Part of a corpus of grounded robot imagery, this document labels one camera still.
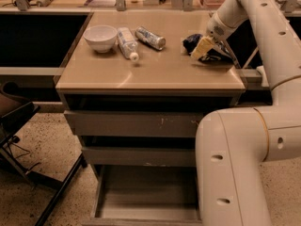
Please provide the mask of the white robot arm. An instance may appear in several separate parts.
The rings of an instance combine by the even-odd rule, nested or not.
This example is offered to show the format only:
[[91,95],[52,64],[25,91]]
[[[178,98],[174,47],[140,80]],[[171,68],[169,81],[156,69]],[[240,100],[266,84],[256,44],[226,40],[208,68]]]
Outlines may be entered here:
[[196,134],[203,226],[272,226],[259,164],[294,158],[301,147],[301,44],[276,0],[226,0],[207,33],[226,40],[249,21],[273,103],[217,110]]

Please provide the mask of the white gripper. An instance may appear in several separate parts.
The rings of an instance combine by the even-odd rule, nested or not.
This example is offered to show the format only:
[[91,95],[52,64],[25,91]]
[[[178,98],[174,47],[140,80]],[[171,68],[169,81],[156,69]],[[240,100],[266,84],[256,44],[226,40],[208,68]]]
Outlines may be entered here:
[[191,53],[191,57],[193,59],[200,59],[205,56],[214,48],[214,40],[226,40],[235,30],[236,27],[226,24],[221,20],[217,12],[214,13],[206,27],[206,34],[209,36],[204,36],[199,40],[197,46]]

